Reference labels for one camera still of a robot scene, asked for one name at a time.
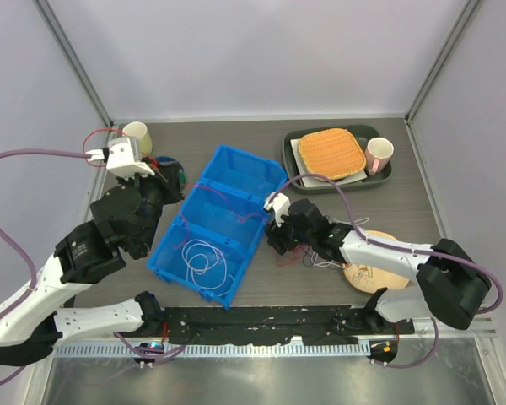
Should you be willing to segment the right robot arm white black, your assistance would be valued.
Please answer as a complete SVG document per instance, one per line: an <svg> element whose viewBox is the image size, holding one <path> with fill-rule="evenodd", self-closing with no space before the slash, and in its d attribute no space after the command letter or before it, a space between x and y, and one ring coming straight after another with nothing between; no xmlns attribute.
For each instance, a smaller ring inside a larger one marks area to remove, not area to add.
<svg viewBox="0 0 506 405"><path fill-rule="evenodd" d="M355 224L331 222L307 199L291 202L283 194L268 197L264 209L273 215L265 234L279 254L306 245L328 262L377 267L413 283L374 293L363 313L371 332L382 333L393 323L416 317L466 330L492 286L452 240L424 245L377 238Z"/></svg>

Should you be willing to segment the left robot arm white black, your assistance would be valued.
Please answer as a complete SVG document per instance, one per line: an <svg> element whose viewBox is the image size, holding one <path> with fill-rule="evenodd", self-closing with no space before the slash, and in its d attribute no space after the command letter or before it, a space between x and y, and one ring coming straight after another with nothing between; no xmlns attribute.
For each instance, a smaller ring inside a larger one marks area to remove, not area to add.
<svg viewBox="0 0 506 405"><path fill-rule="evenodd" d="M154 173L120 179L90 206L92 219L62 239L36 274L0 304L0 365L26 366L76 338L125 332L152 337L164 313L143 291L115 305L66 308L64 303L150 252L163 208L182 200L182 167L161 165Z"/></svg>

